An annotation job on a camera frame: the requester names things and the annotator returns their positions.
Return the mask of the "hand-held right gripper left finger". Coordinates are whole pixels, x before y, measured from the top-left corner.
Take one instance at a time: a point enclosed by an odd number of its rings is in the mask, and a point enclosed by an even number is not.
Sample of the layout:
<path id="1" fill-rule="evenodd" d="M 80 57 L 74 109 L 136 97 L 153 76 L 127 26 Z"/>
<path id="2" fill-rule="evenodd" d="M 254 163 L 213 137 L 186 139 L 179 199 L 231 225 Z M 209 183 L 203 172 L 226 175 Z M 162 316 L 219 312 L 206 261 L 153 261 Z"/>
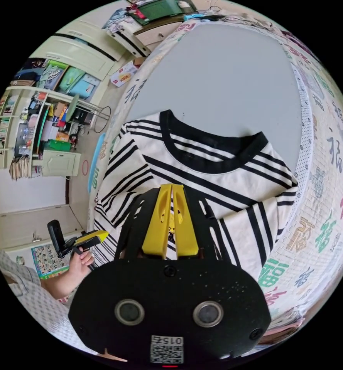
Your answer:
<path id="1" fill-rule="evenodd" d="M 165 258 L 169 237 L 172 185 L 164 184 L 149 192 L 146 205 L 150 212 L 149 225 L 142 245 L 143 254 Z"/>

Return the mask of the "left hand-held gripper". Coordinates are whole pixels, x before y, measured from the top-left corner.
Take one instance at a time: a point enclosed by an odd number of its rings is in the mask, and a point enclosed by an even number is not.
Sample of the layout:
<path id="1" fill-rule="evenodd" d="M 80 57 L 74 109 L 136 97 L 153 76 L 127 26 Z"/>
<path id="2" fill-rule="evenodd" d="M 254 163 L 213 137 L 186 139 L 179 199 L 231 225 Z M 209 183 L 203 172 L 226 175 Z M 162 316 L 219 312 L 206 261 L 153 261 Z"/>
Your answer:
<path id="1" fill-rule="evenodd" d="M 57 247 L 57 255 L 63 259 L 72 251 L 81 255 L 83 252 L 88 252 L 91 247 L 102 243 L 109 233 L 104 230 L 94 230 L 90 233 L 83 234 L 81 237 L 76 237 L 68 240 L 62 246 Z"/>

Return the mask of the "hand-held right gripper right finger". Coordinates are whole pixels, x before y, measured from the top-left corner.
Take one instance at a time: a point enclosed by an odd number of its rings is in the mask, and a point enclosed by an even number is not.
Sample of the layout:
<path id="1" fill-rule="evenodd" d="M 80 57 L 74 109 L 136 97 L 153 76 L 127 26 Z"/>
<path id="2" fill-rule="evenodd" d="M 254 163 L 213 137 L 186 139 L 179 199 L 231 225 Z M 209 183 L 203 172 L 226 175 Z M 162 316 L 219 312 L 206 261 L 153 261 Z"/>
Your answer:
<path id="1" fill-rule="evenodd" d="M 177 257 L 194 257 L 198 254 L 186 192 L 182 185 L 172 185 L 174 208 L 174 238 Z"/>

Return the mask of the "person's left hand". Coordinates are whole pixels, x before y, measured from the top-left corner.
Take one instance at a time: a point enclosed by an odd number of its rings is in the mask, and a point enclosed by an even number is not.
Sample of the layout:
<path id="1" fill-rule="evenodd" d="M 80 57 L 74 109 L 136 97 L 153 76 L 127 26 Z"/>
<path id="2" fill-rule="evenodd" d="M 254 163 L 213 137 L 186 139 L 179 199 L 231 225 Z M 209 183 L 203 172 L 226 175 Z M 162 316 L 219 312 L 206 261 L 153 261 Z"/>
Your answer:
<path id="1" fill-rule="evenodd" d="M 66 273 L 66 287 L 69 292 L 75 290 L 83 279 L 91 272 L 90 266 L 94 263 L 91 251 L 78 249 L 80 253 L 73 252 L 68 272 Z"/>

